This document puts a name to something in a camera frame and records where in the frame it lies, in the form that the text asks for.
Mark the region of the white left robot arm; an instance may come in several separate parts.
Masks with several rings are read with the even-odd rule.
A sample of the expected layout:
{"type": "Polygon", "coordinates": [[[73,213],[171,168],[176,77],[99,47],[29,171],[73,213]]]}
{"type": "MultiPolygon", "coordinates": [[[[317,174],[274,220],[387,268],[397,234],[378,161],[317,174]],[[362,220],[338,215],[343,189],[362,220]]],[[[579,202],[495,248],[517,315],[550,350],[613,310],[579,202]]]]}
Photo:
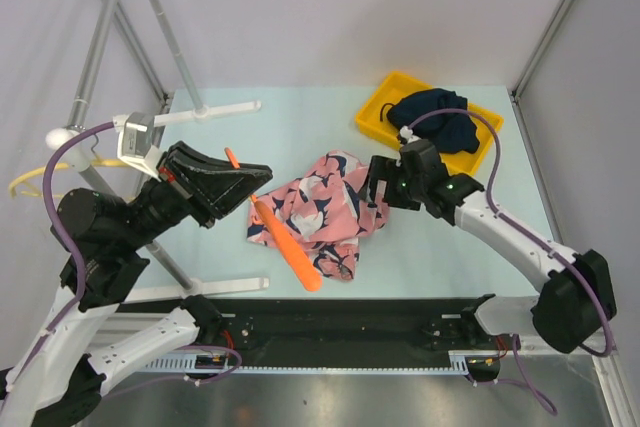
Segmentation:
{"type": "Polygon", "coordinates": [[[161,156],[158,169],[132,201],[78,188],[54,209],[52,230],[70,259],[32,352],[1,375],[3,425],[74,425],[151,361],[220,339],[222,314],[206,297],[190,295],[155,325],[91,348],[148,266],[144,246],[186,218],[212,227],[272,177],[265,165],[213,159],[181,142],[161,156]]]}

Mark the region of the pink shark print shorts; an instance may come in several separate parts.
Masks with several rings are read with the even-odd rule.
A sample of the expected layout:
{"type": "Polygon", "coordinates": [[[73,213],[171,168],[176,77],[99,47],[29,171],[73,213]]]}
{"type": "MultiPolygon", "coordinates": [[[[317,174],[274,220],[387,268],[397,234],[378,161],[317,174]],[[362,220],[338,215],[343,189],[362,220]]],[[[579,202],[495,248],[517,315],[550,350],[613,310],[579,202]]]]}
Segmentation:
{"type": "Polygon", "coordinates": [[[359,240],[388,222],[389,205],[378,195],[364,201],[368,165],[352,154],[333,150],[302,176],[261,195],[293,240],[324,277],[350,282],[360,259],[359,240]]]}

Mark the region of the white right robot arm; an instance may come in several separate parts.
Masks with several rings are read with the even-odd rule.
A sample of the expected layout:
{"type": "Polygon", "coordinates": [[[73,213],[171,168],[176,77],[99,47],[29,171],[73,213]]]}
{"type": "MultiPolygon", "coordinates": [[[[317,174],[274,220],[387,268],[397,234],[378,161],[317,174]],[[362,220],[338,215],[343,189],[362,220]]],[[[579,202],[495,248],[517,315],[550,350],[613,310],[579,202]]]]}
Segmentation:
{"type": "Polygon", "coordinates": [[[401,147],[398,158],[374,156],[359,191],[365,201],[425,209],[488,245],[535,289],[533,297],[485,296],[461,323],[463,340],[484,348],[499,334],[536,335],[560,353],[581,348],[605,357],[614,348],[617,313],[606,259],[578,253],[512,217],[489,187],[465,173],[452,175],[428,140],[401,147]]]}

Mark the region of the orange plastic hanger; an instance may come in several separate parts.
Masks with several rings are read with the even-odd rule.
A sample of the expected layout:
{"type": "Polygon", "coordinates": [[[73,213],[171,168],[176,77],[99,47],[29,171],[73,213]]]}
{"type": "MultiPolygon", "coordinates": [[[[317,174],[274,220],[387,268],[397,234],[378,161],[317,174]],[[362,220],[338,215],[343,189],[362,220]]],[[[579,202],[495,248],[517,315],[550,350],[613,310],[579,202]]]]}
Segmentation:
{"type": "Polygon", "coordinates": [[[289,265],[298,281],[309,292],[317,292],[323,285],[322,276],[313,267],[302,247],[294,240],[284,224],[279,221],[268,206],[257,199],[255,194],[249,196],[261,223],[270,233],[281,256],[289,265]]]}

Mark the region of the yellow plastic tray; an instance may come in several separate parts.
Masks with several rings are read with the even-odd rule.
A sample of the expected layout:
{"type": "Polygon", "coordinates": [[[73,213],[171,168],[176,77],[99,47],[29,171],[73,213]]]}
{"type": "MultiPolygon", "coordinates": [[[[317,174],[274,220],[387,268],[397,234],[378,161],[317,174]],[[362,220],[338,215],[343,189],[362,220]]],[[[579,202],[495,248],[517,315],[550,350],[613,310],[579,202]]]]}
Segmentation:
{"type": "Polygon", "coordinates": [[[471,103],[453,90],[430,86],[394,71],[355,116],[361,133],[394,150],[400,129],[430,140],[450,173],[475,174],[493,143],[501,115],[471,103]]]}

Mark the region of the navy blue shorts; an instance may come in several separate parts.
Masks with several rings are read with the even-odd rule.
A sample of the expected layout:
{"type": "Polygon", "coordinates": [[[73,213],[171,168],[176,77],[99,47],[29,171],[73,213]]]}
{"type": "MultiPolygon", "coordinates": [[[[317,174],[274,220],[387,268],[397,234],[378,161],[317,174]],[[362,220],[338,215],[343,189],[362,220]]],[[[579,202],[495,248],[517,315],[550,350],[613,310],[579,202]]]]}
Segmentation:
{"type": "MultiPolygon", "coordinates": [[[[443,109],[467,110],[468,100],[455,91],[441,88],[412,93],[397,103],[385,103],[379,120],[388,120],[396,129],[410,126],[420,116],[443,109]]],[[[460,113],[441,113],[427,118],[412,127],[419,138],[433,143],[440,153],[475,153],[480,146],[477,127],[469,116],[460,113]]]]}

